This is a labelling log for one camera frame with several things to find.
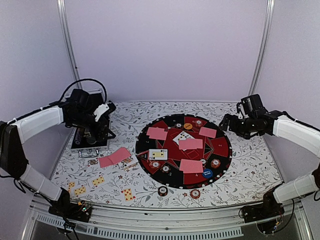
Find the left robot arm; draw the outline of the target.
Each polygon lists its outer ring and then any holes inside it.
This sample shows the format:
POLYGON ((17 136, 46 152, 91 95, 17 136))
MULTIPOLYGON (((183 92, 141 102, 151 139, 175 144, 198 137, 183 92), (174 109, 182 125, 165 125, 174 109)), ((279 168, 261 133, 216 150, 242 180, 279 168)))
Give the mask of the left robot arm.
MULTIPOLYGON (((0 118, 8 121, 33 109, 57 101, 68 85, 67 80, 37 81, 0 79, 0 118)), ((54 161, 67 136, 67 129, 61 125, 54 126, 27 141, 23 149, 31 165, 49 176, 54 161)), ((9 179, 0 181, 0 225, 8 228, 20 225, 32 194, 23 194, 9 179)))

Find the red playing card deck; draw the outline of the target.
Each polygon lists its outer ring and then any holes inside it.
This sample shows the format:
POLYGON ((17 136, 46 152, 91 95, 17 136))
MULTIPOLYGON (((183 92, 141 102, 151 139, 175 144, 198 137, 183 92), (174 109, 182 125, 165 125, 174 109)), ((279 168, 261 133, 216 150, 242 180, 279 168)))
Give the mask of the red playing card deck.
POLYGON ((111 162, 114 165, 116 165, 121 161, 129 158, 130 156, 131 156, 131 153, 125 147, 120 147, 118 150, 110 154, 108 157, 111 160, 111 162))

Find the orange poker chip stack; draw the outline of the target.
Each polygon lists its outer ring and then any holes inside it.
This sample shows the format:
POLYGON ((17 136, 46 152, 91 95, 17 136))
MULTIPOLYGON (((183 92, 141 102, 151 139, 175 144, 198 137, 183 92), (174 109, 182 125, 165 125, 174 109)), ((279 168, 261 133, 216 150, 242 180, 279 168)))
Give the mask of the orange poker chip stack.
POLYGON ((193 189, 190 191, 189 193, 190 197, 193 198, 193 199, 198 199, 201 195, 201 192, 197 189, 193 189))

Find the spades community card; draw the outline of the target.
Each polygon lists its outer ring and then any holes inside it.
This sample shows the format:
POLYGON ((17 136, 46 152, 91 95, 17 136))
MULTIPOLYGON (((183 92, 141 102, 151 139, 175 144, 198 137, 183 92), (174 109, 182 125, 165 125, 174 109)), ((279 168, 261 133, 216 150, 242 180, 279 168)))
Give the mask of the spades community card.
POLYGON ((192 135, 190 135, 189 133, 182 131, 173 140, 179 141, 179 140, 193 139, 193 138, 194 137, 192 135))

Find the blue small blind button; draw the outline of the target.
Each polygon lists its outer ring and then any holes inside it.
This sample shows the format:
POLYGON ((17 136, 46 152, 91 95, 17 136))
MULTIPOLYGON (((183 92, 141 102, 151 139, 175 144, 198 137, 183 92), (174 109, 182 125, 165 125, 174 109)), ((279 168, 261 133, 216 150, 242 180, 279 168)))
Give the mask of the blue small blind button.
POLYGON ((210 178, 213 177, 213 172, 212 172, 211 169, 205 168, 205 169, 203 170, 202 176, 203 176, 204 178, 206 178, 206 179, 210 179, 210 178))

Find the two of clubs card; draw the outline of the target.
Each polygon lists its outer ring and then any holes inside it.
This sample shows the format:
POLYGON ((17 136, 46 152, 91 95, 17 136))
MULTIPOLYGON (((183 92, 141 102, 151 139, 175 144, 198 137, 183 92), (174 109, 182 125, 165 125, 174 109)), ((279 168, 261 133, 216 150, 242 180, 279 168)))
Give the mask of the two of clubs card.
POLYGON ((148 151, 149 160, 167 160, 168 150, 167 149, 150 149, 148 151))

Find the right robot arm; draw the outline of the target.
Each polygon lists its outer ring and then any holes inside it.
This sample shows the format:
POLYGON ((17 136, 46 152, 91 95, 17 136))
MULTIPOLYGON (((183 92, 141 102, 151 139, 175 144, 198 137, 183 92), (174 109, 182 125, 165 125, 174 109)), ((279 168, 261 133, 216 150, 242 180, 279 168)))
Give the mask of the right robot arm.
POLYGON ((245 117, 226 114, 219 127, 249 139, 256 134, 275 137, 267 141, 286 180, 263 195, 260 205, 241 209, 246 223, 284 213, 283 204, 320 192, 320 130, 290 116, 286 111, 265 108, 246 110, 245 117))

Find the dark poker chip stack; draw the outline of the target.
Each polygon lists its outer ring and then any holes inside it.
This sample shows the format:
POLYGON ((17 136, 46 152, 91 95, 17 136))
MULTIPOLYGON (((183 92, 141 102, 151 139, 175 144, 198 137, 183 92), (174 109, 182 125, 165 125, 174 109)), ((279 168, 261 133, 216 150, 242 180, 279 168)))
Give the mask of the dark poker chip stack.
POLYGON ((158 195, 160 197, 165 197, 168 194, 168 188, 165 186, 161 186, 158 188, 158 195))

